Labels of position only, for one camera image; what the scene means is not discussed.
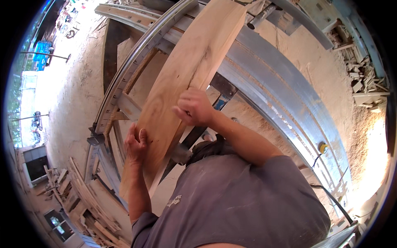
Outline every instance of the metal pole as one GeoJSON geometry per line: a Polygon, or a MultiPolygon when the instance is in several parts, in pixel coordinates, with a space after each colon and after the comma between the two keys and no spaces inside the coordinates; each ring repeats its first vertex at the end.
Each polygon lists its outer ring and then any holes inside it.
{"type": "Polygon", "coordinates": [[[250,29],[255,29],[255,27],[259,26],[263,22],[263,20],[266,19],[275,9],[277,6],[273,3],[269,4],[266,8],[264,8],[258,15],[254,17],[249,23],[247,23],[247,26],[250,29]]]}
{"type": "Polygon", "coordinates": [[[65,58],[65,57],[61,57],[61,56],[58,56],[58,55],[45,54],[45,53],[42,53],[42,52],[21,52],[21,53],[22,53],[22,54],[42,54],[42,55],[48,55],[48,56],[51,56],[51,57],[57,57],[57,58],[65,59],[66,62],[70,59],[70,56],[71,56],[71,54],[69,54],[69,56],[68,56],[67,58],[65,58]]]}
{"type": "Polygon", "coordinates": [[[46,115],[35,115],[35,116],[25,117],[25,118],[21,118],[21,119],[15,119],[12,121],[20,121],[20,120],[30,119],[30,118],[34,118],[34,117],[41,117],[41,116],[46,116],[46,115]]]}

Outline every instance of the wood grain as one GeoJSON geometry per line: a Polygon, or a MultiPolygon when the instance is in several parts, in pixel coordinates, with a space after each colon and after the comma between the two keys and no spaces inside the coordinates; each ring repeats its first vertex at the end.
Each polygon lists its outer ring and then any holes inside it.
{"type": "MultiPolygon", "coordinates": [[[[230,0],[212,0],[194,19],[158,75],[137,122],[135,136],[147,130],[148,154],[143,173],[152,196],[185,125],[171,111],[189,87],[205,90],[244,24],[246,9],[230,0]]],[[[128,201],[129,159],[124,165],[120,196],[128,201]]]]}

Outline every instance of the concrete floor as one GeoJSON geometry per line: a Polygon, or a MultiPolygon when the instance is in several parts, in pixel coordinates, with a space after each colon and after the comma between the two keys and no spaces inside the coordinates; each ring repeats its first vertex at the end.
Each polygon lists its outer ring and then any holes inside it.
{"type": "MultiPolygon", "coordinates": [[[[39,99],[36,101],[36,109],[41,110],[42,113],[46,110],[50,111],[48,126],[45,126],[50,164],[54,167],[66,168],[68,159],[72,156],[82,174],[88,152],[86,141],[86,138],[90,136],[88,127],[92,126],[103,99],[101,57],[105,30],[92,32],[99,24],[100,16],[93,12],[99,2],[101,1],[89,2],[86,9],[81,11],[79,16],[82,28],[74,38],[59,37],[57,39],[55,54],[71,53],[72,57],[67,64],[62,59],[53,59],[51,65],[45,69],[46,76],[39,80],[36,90],[36,98],[39,99]]],[[[300,26],[291,36],[287,36],[265,20],[255,31],[277,47],[310,82],[328,108],[344,146],[350,148],[355,142],[351,136],[355,125],[353,119],[355,108],[350,80],[340,54],[324,50],[303,26],[300,26]]],[[[133,45],[134,42],[131,39],[119,45],[119,65],[133,45]]],[[[167,55],[158,53],[130,92],[130,96],[140,106],[143,106],[166,59],[167,55]]],[[[214,98],[216,94],[212,90],[209,95],[214,98]]],[[[268,138],[286,155],[291,156],[297,166],[303,164],[293,148],[269,123],[239,98],[229,102],[223,112],[229,117],[236,117],[241,124],[268,138]]],[[[120,121],[123,135],[126,134],[130,123],[130,121],[120,121]]],[[[121,160],[117,157],[117,152],[115,155],[119,171],[122,172],[121,160]]],[[[152,208],[155,214],[161,214],[183,169],[184,166],[177,165],[159,185],[152,198],[152,208]]],[[[102,174],[103,172],[100,173],[101,177],[106,181],[106,177],[102,174]]],[[[308,181],[313,180],[313,175],[309,173],[304,173],[304,175],[308,181]]],[[[316,190],[316,193],[333,222],[336,222],[337,217],[328,198],[319,190],[316,190]]],[[[123,227],[120,235],[130,240],[131,225],[128,216],[121,213],[114,215],[123,227]]]]}

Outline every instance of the blue truck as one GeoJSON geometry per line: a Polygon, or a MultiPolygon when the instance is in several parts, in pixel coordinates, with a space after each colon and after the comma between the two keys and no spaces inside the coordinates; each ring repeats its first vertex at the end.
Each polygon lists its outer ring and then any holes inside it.
{"type": "MultiPolygon", "coordinates": [[[[50,54],[53,52],[53,50],[54,48],[52,47],[52,42],[46,40],[38,41],[35,47],[35,52],[44,54],[50,54]]],[[[49,65],[49,56],[44,54],[35,54],[33,56],[33,61],[36,62],[37,71],[43,71],[44,68],[49,65]]]]}

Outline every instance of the window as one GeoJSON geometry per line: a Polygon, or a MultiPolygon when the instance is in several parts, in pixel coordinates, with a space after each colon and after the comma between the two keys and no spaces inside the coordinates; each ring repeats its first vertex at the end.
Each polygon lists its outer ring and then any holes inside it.
{"type": "Polygon", "coordinates": [[[65,242],[73,234],[73,230],[69,227],[62,216],[55,210],[51,210],[49,213],[44,215],[48,224],[52,227],[52,231],[65,242]]]}

